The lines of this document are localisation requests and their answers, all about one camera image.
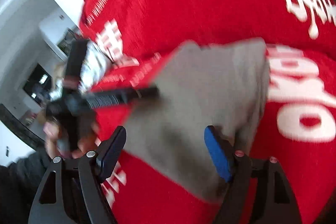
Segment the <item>red wedding quilt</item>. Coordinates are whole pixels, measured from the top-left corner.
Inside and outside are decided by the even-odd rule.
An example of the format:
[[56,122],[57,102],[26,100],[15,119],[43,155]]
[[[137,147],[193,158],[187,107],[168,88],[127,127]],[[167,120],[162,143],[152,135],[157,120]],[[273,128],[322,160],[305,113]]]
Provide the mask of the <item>red wedding quilt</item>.
[[[96,91],[155,84],[189,40],[202,47],[262,38],[268,91],[244,153],[275,157],[301,223],[318,219],[335,192],[335,0],[85,0],[80,30],[113,61]],[[100,109],[100,139],[125,127],[139,101]],[[205,201],[124,147],[102,189],[118,223],[212,223],[226,186]]]

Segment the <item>white floral bedding bundle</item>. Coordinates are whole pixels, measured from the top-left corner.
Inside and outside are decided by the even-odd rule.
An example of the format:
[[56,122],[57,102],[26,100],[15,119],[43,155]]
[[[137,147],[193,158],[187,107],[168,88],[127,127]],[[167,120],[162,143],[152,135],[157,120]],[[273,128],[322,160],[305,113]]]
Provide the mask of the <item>white floral bedding bundle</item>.
[[96,43],[87,39],[76,40],[72,43],[68,60],[55,66],[51,100],[59,99],[64,89],[84,94],[102,79],[111,66],[112,62]]

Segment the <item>grey knitted garment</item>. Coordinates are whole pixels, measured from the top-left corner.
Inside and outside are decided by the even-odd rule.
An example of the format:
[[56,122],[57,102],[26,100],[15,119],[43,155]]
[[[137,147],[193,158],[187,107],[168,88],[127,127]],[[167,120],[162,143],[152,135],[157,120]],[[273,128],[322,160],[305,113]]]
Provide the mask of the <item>grey knitted garment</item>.
[[159,97],[139,101],[125,122],[127,152],[205,201],[223,195],[204,141],[213,125],[248,153],[264,113],[269,64],[262,38],[180,45],[154,79]]

